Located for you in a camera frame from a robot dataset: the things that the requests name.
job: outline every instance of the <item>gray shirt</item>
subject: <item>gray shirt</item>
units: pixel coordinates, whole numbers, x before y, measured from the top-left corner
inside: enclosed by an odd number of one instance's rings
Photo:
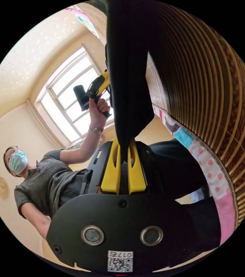
[[[77,171],[60,161],[63,149],[53,150],[44,155],[37,168],[28,170],[26,179],[14,190],[19,214],[21,205],[33,203],[44,215],[53,217],[59,208],[60,193],[73,182]]]

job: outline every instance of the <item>qr code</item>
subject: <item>qr code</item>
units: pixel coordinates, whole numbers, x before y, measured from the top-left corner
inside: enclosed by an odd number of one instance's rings
[[[108,257],[108,271],[132,272],[132,259]]]

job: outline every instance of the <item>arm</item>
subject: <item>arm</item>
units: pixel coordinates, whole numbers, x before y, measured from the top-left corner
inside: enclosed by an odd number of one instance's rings
[[[42,214],[32,203],[25,203],[21,206],[23,216],[37,229],[39,234],[46,240],[51,220]]]
[[[104,99],[100,99],[97,104],[90,98],[89,110],[91,116],[92,129],[103,129],[107,118],[104,116],[104,112],[109,111],[110,107],[107,105]],[[95,134],[92,131],[88,131],[87,136],[79,149],[62,150],[60,153],[60,160],[66,164],[80,164],[88,161],[99,144],[100,134]]]

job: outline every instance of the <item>yellow clamp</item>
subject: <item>yellow clamp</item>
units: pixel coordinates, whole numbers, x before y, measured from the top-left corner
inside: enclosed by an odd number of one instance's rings
[[[103,74],[101,74],[101,76],[104,77],[104,82],[103,84],[99,87],[97,96],[101,96],[102,93],[106,90],[106,88],[110,85],[110,79],[109,79],[109,72],[106,71]]]
[[[146,182],[139,159],[136,142],[132,140],[128,147],[128,190],[129,194],[143,192],[146,189]],[[121,174],[120,145],[117,139],[113,140],[110,155],[107,161],[104,177],[101,183],[103,192],[119,194]]]
[[[106,165],[101,190],[104,192],[119,194],[120,190],[120,145],[117,139],[113,140],[110,155]]]
[[[128,147],[128,190],[129,194],[134,192],[143,192],[146,189],[146,182],[139,159],[136,142],[132,140]]]

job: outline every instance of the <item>label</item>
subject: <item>label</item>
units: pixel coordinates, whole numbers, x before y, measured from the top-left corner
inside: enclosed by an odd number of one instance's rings
[[[133,252],[108,251],[109,272],[132,272],[133,271]]]

